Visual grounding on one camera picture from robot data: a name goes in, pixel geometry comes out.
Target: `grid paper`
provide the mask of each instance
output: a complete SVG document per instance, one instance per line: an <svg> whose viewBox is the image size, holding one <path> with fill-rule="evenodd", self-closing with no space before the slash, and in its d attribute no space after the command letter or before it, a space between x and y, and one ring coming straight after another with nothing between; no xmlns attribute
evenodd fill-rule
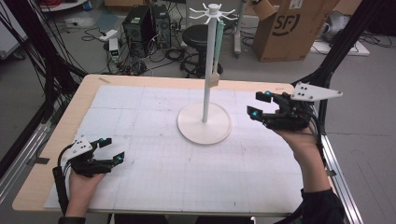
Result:
<svg viewBox="0 0 396 224"><path fill-rule="evenodd" d="M113 143L96 149L95 158L107 160L125 151L125 160L102 180L90 208L264 215L294 211L302 200L300 167L286 143L247 114L247 105L266 113L274 113L277 105L255 100L253 91L211 90L211 102L228 111L233 129L224 141L199 146L179 132L177 116L203 98L203 90L102 86L76 138L111 137ZM45 207L59 208L55 187Z"/></svg>

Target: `hand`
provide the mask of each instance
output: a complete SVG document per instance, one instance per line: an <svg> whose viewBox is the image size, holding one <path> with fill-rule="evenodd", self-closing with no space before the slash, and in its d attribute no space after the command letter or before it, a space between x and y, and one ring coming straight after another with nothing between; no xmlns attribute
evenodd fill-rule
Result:
<svg viewBox="0 0 396 224"><path fill-rule="evenodd" d="M317 147L317 139L308 128L298 132L275 131L275 133L289 144L294 153L301 153L308 150L308 148Z"/></svg>
<svg viewBox="0 0 396 224"><path fill-rule="evenodd" d="M72 169L69 177L70 200L66 210L66 217L84 217L88 210L93 194L105 174L94 177L78 175Z"/></svg>
<svg viewBox="0 0 396 224"><path fill-rule="evenodd" d="M306 128L299 132L275 131L290 146L303 173L304 192L330 189L330 182L317 147L317 139Z"/></svg>

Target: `white hook rack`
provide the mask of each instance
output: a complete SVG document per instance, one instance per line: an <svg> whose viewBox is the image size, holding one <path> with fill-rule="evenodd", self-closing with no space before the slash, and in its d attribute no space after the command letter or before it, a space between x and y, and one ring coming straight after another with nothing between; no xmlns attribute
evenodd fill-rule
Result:
<svg viewBox="0 0 396 224"><path fill-rule="evenodd" d="M235 10L229 12L221 12L221 4L209 4L208 7L204 5L206 10L195 10L190 8L191 11L203 13L198 17L190 17L192 19L200 19L207 16L208 19L205 24L207 27L207 46L206 46L206 65L205 65L205 96L202 103L195 103L184 107L177 118L177 125L180 132L189 140L201 145L213 145L225 139L231 131L232 121L228 112L221 106L215 103L209 103L210 97L210 75L213 69L213 58L215 51L216 28L220 18L233 21L237 18L229 18L228 14L233 13Z"/></svg>
<svg viewBox="0 0 396 224"><path fill-rule="evenodd" d="M235 12L235 9L231 10L229 12L222 12L222 11L220 11L222 4L220 4L220 5L209 4L208 5L209 7L207 7L205 5L205 3L202 3L202 5L204 5L204 8L206 9L205 11L203 11L203 10L195 10L193 8L190 8L190 10L193 11L193 12L204 13L204 14L198 16L198 17L190 16L191 19L195 19L196 20L196 19L200 19L200 18L202 18L204 16L207 16L208 18L207 18L207 21L205 22L205 24L208 24L210 22L210 19L212 19L212 18L216 18L218 21L220 21L220 18L225 18L225 19L227 19L229 21L237 20L237 18L229 18L229 17L227 17L227 15Z"/></svg>

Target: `computer tower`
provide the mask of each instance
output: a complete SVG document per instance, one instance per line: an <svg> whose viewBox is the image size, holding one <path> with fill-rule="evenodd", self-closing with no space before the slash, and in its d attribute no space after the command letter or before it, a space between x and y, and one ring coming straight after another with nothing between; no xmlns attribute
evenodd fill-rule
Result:
<svg viewBox="0 0 396 224"><path fill-rule="evenodd" d="M171 19L165 5L151 7L154 21L157 47L160 49L171 48Z"/></svg>
<svg viewBox="0 0 396 224"><path fill-rule="evenodd" d="M147 57L149 41L155 36L150 8L148 6L133 6L122 23L122 28L128 43L130 43L131 55Z"/></svg>

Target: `stool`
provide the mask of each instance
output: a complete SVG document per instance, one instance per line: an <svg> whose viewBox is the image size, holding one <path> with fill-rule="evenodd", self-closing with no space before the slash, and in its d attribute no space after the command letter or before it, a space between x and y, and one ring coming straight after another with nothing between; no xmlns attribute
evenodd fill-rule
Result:
<svg viewBox="0 0 396 224"><path fill-rule="evenodd" d="M206 72L207 25L199 24L188 27L183 32L182 39L187 46L194 48L198 53L193 53L184 58L180 64L180 70L187 72L186 77L204 77ZM198 56L198 62L191 60L195 56ZM219 64L218 73L222 74L222 72L223 69Z"/></svg>

